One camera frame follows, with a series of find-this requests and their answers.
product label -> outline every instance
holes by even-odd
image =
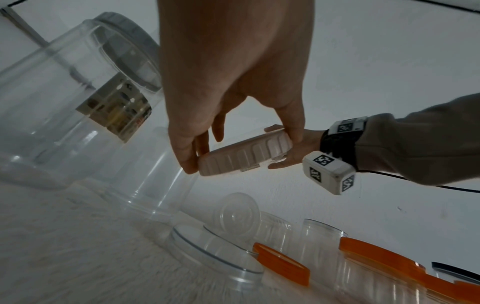
[[[117,74],[76,109],[127,142],[152,113],[152,107],[125,75]]]

black wrist strap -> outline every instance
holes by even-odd
[[[331,154],[333,157],[341,159],[358,170],[355,144],[363,133],[364,131],[361,130],[330,135],[329,131],[326,130],[320,141],[320,151]]]

gray sleeve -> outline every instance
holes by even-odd
[[[372,116],[355,153],[360,171],[398,173],[424,185],[480,177],[480,94],[401,119]]]

orange lid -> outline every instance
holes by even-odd
[[[379,266],[386,267],[393,272],[405,275],[417,282],[422,283],[425,276],[425,267],[411,259],[408,259],[397,253],[377,247],[375,245],[362,242],[353,238],[342,237],[340,239],[341,251],[349,252],[366,258]]]
[[[480,285],[455,281],[455,294],[461,304],[480,304]]]
[[[455,298],[455,285],[449,281],[426,274],[423,278],[423,284],[428,290]]]
[[[307,267],[260,243],[253,245],[253,251],[258,253],[257,260],[263,266],[295,283],[303,286],[309,285],[310,269]]]

white tracking cube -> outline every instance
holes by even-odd
[[[355,183],[355,168],[320,151],[305,156],[302,161],[304,174],[328,192],[342,195]]]

